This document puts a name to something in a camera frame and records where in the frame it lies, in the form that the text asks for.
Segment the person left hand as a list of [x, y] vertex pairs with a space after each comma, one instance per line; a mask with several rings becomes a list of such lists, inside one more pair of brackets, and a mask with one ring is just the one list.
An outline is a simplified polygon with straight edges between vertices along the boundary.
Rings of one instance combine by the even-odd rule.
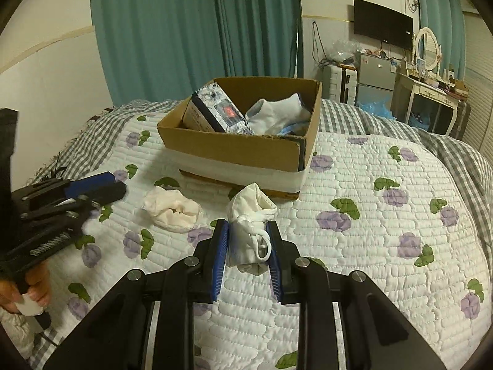
[[25, 274], [25, 283], [21, 290], [14, 281], [1, 277], [1, 308], [10, 313], [19, 314], [17, 304], [23, 302], [25, 296], [29, 296], [32, 301], [42, 307], [48, 306], [51, 302], [52, 288], [48, 261], [38, 263]]

